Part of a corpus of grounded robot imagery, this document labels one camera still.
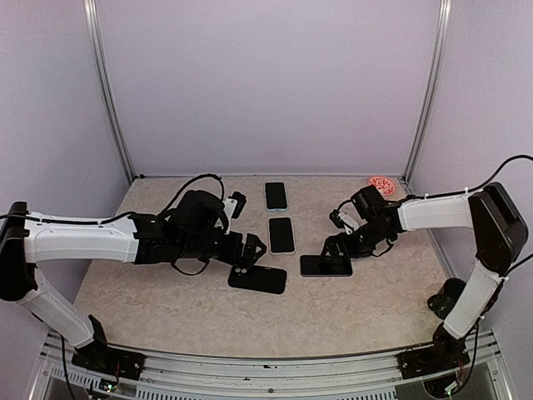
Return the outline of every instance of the smartphone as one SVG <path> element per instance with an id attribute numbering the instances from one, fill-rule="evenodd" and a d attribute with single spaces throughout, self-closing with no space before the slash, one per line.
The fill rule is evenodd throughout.
<path id="1" fill-rule="evenodd" d="M 343 257 L 301 256 L 300 273 L 303 277 L 350 277 L 351 262 Z"/>
<path id="2" fill-rule="evenodd" d="M 296 251 L 292 223 L 288 217 L 268 220 L 268 238 L 272 254 L 291 254 Z"/>
<path id="3" fill-rule="evenodd" d="M 265 201 L 267 211 L 286 211 L 289 203 L 286 200 L 283 182 L 265 183 Z"/>

